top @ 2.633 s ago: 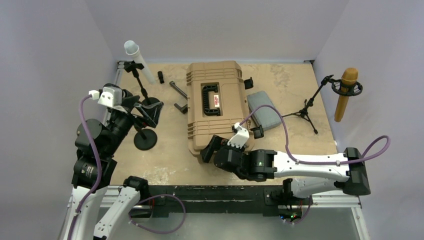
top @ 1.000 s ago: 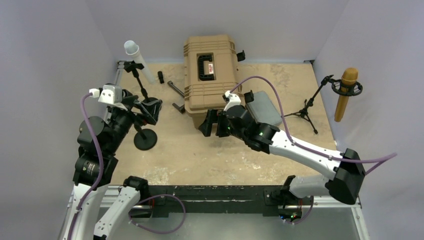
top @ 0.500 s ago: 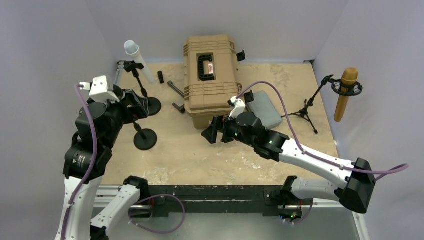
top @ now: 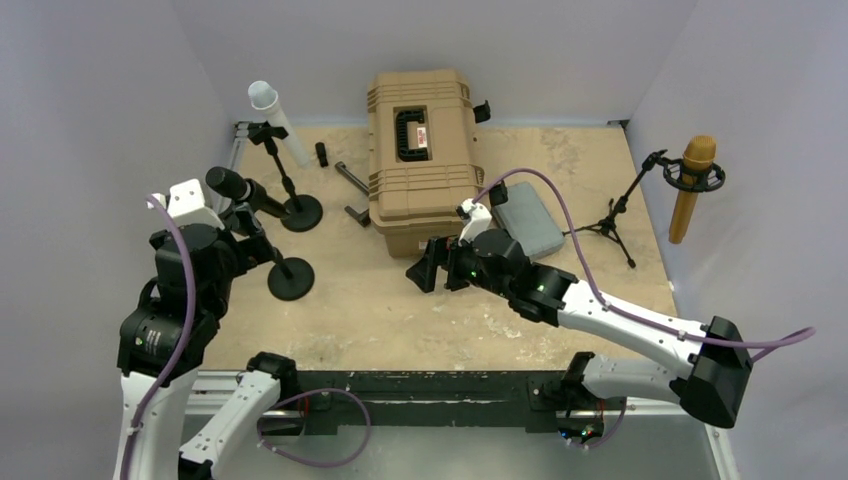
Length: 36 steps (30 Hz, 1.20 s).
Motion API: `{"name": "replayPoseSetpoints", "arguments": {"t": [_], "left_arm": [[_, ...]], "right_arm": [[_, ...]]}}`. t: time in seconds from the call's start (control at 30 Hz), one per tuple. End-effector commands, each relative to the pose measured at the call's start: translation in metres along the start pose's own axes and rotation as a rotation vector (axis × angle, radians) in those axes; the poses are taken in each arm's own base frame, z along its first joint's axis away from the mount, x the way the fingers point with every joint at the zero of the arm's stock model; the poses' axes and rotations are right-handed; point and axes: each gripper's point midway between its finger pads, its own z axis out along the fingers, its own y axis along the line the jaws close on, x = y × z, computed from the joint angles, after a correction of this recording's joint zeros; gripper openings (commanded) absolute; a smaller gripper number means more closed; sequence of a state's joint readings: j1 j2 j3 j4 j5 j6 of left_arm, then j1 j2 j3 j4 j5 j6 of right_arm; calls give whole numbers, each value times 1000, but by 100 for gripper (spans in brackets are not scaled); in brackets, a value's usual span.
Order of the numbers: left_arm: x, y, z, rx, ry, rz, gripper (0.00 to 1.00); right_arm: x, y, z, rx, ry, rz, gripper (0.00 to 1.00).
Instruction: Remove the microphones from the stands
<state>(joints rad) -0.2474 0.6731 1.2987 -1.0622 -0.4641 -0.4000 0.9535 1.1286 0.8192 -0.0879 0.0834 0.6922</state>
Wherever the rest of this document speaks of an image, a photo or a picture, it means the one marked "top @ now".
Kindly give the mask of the black microphone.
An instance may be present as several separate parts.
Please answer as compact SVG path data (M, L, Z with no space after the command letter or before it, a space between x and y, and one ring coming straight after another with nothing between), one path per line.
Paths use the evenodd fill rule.
M216 166L205 175L205 183L218 195L233 203L247 203L253 210L267 213L283 220L289 213L282 203L270 197L266 189L253 179L244 178L237 172Z

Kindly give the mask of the black round-base stand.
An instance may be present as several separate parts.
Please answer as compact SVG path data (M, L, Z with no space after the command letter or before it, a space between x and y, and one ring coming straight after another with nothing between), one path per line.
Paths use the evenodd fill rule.
M282 165L275 140L287 140L289 137L290 134L284 127L274 127L268 122L248 124L248 139L254 145L263 145L266 153L273 158L281 175L282 186L289 196L284 203L276 200L271 203L273 209L280 211L279 215L273 213L273 216L279 218L287 230L306 232L320 223L323 207L317 198L297 193L293 180Z
M308 261L284 256L266 236L262 236L257 244L262 258L274 264L268 273L267 286L275 298L295 301L310 292L315 283L315 271Z

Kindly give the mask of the tan plastic tool case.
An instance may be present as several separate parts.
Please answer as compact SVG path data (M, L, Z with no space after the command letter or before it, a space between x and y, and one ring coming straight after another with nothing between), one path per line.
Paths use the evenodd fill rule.
M483 187L477 119L458 70L383 72L367 92L369 217L393 258L454 236L456 208Z

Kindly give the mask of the black round-base stand front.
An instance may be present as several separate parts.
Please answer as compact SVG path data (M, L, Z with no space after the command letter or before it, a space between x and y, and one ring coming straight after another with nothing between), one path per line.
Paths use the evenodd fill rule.
M315 283L315 271L308 261L284 256L266 236L262 236L257 244L262 258L274 264L268 273L267 286L275 298L295 301L310 292Z

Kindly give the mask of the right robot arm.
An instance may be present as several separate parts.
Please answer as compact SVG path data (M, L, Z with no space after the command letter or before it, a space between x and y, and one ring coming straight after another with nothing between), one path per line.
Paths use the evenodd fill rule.
M640 354L633 362L594 355L565 375L561 392L569 404L635 396L675 403L712 426L735 426L753 360L734 322L716 316L704 324L628 302L602 304L587 281L530 260L501 229L471 242L434 237L405 275L429 293L439 269L447 274L448 290L474 286L505 299L526 320L582 331Z

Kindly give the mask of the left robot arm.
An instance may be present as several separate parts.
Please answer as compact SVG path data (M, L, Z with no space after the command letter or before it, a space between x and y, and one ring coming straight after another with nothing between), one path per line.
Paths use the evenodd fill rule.
M260 416L289 407L302 391L294 360L260 352L201 431L182 438L188 400L234 279L279 255L247 204L230 214L245 239L206 223L179 227L172 218L150 238L157 274L119 331L123 432L116 479L216 479Z

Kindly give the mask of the white microphone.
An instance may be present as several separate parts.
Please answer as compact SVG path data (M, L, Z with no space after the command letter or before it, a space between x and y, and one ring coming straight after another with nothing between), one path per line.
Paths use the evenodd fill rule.
M268 82L257 80L248 87L248 96L254 110L261 113L272 127L282 127L287 136L282 140L290 156L301 168L307 168L310 156L280 103L280 96Z

